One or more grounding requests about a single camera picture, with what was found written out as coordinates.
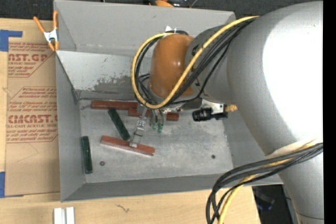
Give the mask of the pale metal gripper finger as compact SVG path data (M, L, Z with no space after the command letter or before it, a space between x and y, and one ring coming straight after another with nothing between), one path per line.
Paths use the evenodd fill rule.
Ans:
M138 120L134 132L130 138L131 147L137 147L140 144L145 129L146 129L146 121L143 119Z

